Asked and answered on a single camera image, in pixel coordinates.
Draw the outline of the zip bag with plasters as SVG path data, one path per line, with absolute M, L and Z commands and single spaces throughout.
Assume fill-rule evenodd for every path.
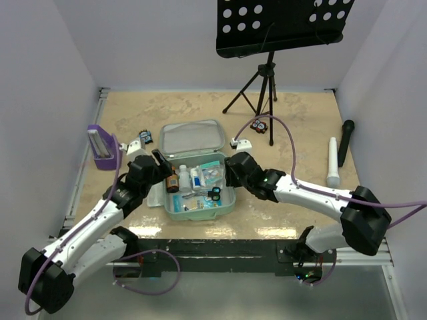
M 150 208 L 163 207 L 165 203 L 163 182 L 155 184 L 147 195 L 147 206 Z

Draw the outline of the teal packet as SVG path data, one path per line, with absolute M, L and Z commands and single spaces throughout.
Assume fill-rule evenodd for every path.
M 219 161 L 211 161 L 199 166 L 202 181 L 205 185 L 213 185 L 220 181 L 224 175 L 224 168 Z

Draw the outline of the amber medicine bottle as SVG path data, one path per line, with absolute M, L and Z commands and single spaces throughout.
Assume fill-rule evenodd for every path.
M 168 193 L 177 193 L 179 191 L 179 181 L 175 168 L 172 168 L 172 175 L 166 179 L 166 191 Z

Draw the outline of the black handled scissors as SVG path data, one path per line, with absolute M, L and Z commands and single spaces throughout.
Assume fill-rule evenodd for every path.
M 213 187 L 210 190 L 197 191 L 183 195 L 183 199 L 190 199 L 192 197 L 207 197 L 212 201 L 218 202 L 221 199 L 221 189 L 219 187 Z

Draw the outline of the white plastic bottle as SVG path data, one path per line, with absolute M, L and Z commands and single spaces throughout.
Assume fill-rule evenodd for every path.
M 191 178 L 186 165 L 179 166 L 179 191 L 189 193 L 191 191 Z

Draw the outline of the white bandage roll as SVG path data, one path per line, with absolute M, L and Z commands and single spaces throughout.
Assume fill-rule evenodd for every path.
M 203 187 L 203 179 L 198 167 L 193 167 L 190 170 L 191 183 L 194 191 L 198 191 Z

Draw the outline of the mint green medicine case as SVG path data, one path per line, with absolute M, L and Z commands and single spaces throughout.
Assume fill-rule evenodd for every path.
M 176 193 L 164 191 L 174 221 L 206 221 L 234 210 L 236 192 L 226 185 L 224 130 L 213 119 L 174 123 L 160 131 L 159 148 L 179 179 Z

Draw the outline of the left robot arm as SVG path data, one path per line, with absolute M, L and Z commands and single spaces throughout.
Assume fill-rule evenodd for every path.
M 172 168 L 157 149 L 138 155 L 127 166 L 127 173 L 114 176 L 112 186 L 78 224 L 43 249 L 24 254 L 18 289 L 25 294 L 27 315 L 58 312 L 77 286 L 106 263 L 137 257 L 137 235 L 118 223 L 142 205 Z

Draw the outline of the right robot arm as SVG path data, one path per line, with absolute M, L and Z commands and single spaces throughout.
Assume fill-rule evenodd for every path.
M 225 171 L 229 187 L 243 187 L 260 200 L 297 205 L 335 221 L 305 230 L 297 253 L 306 262 L 343 247 L 375 256 L 391 224 L 390 214 L 366 187 L 350 191 L 306 183 L 277 169 L 262 169 L 246 152 L 226 158 Z

